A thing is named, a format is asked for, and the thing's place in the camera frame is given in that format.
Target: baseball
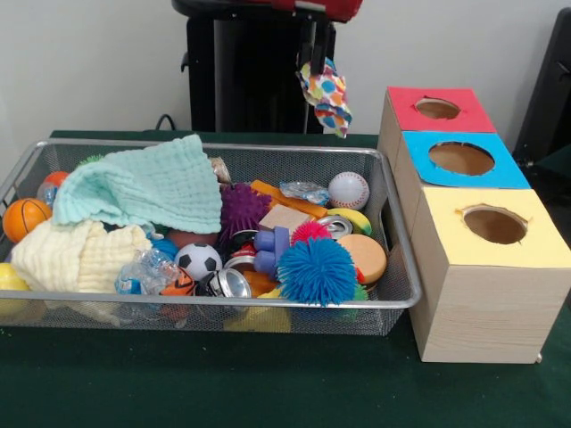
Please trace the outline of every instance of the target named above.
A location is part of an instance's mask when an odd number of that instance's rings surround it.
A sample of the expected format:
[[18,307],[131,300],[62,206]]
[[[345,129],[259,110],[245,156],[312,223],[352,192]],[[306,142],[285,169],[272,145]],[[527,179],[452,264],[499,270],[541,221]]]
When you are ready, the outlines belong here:
[[360,210],[367,203],[369,189],[365,178],[356,172],[342,172],[329,183],[329,201],[336,208]]

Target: small ball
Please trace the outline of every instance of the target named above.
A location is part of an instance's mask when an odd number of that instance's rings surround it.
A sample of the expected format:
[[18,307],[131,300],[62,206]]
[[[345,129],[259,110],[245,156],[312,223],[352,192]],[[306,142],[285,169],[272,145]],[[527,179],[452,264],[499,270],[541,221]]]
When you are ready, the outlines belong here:
[[205,243],[191,243],[183,247],[178,252],[175,263],[195,281],[200,281],[211,272],[222,269],[220,255]]
[[[0,263],[0,290],[28,292],[29,287],[10,263]],[[0,299],[0,317],[14,315],[28,306],[27,300]]]
[[365,178],[356,172],[342,172],[329,183],[329,201],[336,208],[362,209],[370,191]]
[[52,210],[38,199],[20,199],[12,203],[2,218],[8,239],[18,243],[40,223],[52,217]]

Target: orange ball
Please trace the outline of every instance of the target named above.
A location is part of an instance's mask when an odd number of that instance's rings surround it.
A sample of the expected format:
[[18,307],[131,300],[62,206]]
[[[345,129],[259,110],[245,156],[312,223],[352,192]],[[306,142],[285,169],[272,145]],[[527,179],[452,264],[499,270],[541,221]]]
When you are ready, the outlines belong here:
[[44,183],[52,183],[53,185],[60,187],[63,183],[63,180],[65,180],[69,174],[69,172],[55,171],[46,177]]
[[2,228],[8,239],[18,243],[34,227],[52,217],[52,210],[38,199],[20,199],[8,207],[2,218]]

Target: box hole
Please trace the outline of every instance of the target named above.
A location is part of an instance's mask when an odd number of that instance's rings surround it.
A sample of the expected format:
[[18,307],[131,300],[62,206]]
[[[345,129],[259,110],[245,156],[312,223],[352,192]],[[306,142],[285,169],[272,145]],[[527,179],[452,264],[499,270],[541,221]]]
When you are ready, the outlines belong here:
[[420,114],[430,119],[456,119],[460,114],[458,105],[438,98],[425,97],[416,106]]
[[527,233],[525,220],[499,207],[472,207],[464,212],[464,221],[472,232],[491,243],[517,243]]
[[430,159],[447,171],[467,176],[481,176],[495,165],[486,150],[469,143],[440,143],[430,149]]

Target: green tablecloth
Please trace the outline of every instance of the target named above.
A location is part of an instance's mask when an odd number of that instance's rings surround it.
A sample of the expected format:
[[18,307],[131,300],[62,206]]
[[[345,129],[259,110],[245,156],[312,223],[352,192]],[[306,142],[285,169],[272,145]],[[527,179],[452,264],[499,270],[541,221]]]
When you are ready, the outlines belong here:
[[[54,133],[147,140],[173,135]],[[324,136],[204,137],[335,142]],[[354,136],[343,145],[361,140],[371,146],[376,139]],[[532,366],[421,363],[408,315],[385,338],[5,327],[0,330],[0,424],[568,427],[570,358],[567,307],[543,350],[543,362]]]

